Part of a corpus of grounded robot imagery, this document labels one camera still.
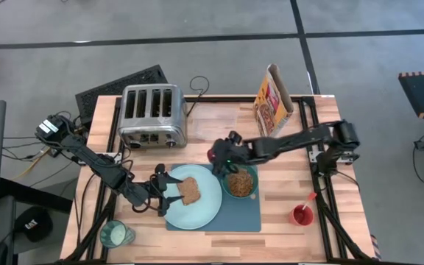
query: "plate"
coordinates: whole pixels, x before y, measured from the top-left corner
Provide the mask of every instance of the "plate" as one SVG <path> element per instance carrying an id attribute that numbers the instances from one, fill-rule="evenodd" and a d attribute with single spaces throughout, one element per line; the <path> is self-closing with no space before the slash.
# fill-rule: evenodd
<path id="1" fill-rule="evenodd" d="M 164 216 L 165 220 L 184 230 L 197 229 L 212 221 L 222 205 L 222 187 L 212 172 L 203 166 L 184 165 L 173 169 L 169 175 L 178 180 L 193 177 L 199 188 L 200 199 L 187 206 L 181 199 L 173 202 Z M 180 196 L 180 191 L 176 184 L 168 184 L 163 195 Z"/>

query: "toaster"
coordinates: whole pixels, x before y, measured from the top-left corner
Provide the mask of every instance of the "toaster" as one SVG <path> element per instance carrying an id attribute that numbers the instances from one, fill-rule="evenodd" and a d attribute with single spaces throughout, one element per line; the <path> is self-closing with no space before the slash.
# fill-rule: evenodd
<path id="1" fill-rule="evenodd" d="M 183 92 L 170 84 L 127 86 L 122 93 L 118 134 L 129 149 L 185 147 Z"/>

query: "toast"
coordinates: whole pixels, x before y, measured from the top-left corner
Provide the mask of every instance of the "toast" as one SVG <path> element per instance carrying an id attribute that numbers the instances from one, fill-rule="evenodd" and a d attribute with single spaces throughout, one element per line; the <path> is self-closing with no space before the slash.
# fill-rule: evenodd
<path id="1" fill-rule="evenodd" d="M 193 177 L 187 177 L 182 183 L 178 183 L 176 185 L 177 189 L 180 190 L 180 194 L 184 196 L 183 204 L 185 206 L 200 199 L 199 187 L 197 186 L 197 181 Z"/>

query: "butcher block tabletop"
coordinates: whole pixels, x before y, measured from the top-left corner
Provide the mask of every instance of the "butcher block tabletop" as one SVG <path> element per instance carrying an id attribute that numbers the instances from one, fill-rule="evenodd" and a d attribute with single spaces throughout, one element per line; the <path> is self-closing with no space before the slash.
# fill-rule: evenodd
<path id="1" fill-rule="evenodd" d="M 95 152 L 105 152 L 113 120 L 117 96 L 100 96 L 91 125 L 88 147 Z M 314 96 L 319 122 L 340 120 L 334 96 Z M 306 111 L 311 125 L 310 111 Z M 252 103 L 200 102 L 188 118 L 188 145 L 183 149 L 148 149 L 132 151 L 134 182 L 149 179 L 158 163 L 164 163 L 167 171 L 175 163 L 208 163 L 206 152 L 217 138 L 225 138 L 231 130 L 243 139 L 259 136 L 252 114 Z M 299 107 L 278 136 L 302 130 Z M 340 165 L 339 171 L 354 177 L 352 166 Z M 81 168 L 76 196 L 81 205 L 82 193 L 89 177 L 88 167 Z M 281 154 L 278 158 L 258 166 L 261 232 L 231 233 L 204 231 L 169 231 L 165 219 L 155 211 L 134 213 L 131 204 L 119 196 L 114 219 L 119 220 L 136 232 L 135 241 L 127 246 L 109 250 L 108 263 L 179 263 L 179 262 L 322 262 L 325 261 L 322 234 L 314 210 L 314 223 L 307 227 L 289 224 L 288 215 L 293 207 L 305 201 L 313 191 L 308 156 L 305 149 Z M 339 217 L 345 230 L 363 252 L 374 256 L 366 216 L 359 196 L 358 187 L 339 175 L 332 176 L 333 189 Z M 81 225 L 82 237 L 92 225 L 99 178 L 92 179 L 85 195 Z M 61 258 L 72 253 L 77 243 L 77 223 L 74 212 L 68 221 Z M 333 256 L 338 256 L 336 237 L 328 223 Z M 99 258 L 101 244 L 96 239 L 94 258 Z"/>

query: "bowl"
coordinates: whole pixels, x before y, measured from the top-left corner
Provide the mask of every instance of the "bowl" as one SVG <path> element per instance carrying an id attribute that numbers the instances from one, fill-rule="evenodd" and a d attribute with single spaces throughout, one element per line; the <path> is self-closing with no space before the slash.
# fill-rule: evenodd
<path id="1" fill-rule="evenodd" d="M 247 196 L 245 196 L 245 197 L 237 197 L 237 196 L 234 196 L 233 194 L 232 194 L 232 192 L 231 192 L 231 190 L 230 190 L 230 188 L 229 188 L 229 185 L 228 185 L 228 180 L 229 180 L 229 176 L 231 175 L 231 174 L 233 174 L 233 173 L 227 173 L 223 178 L 222 178 L 222 181 L 221 181 L 221 184 L 222 184 L 222 187 L 223 187 L 223 189 L 225 190 L 225 192 L 228 194 L 228 195 L 230 195 L 230 196 L 232 196 L 233 198 L 236 198 L 236 199 L 244 199 L 244 198 L 248 198 L 248 197 L 250 197 L 252 194 L 254 194 L 255 192 L 256 192 L 256 189 L 258 188 L 258 173 L 257 173 L 257 171 L 256 171 L 256 168 L 255 167 L 251 167 L 251 166 L 242 166 L 242 165 L 235 165 L 237 168 L 238 168 L 238 170 L 239 169 L 245 169 L 250 175 L 251 175 L 251 177 L 252 177 L 252 179 L 253 179 L 253 188 L 251 189 L 251 192 L 250 192 L 250 194 L 248 194 Z"/>

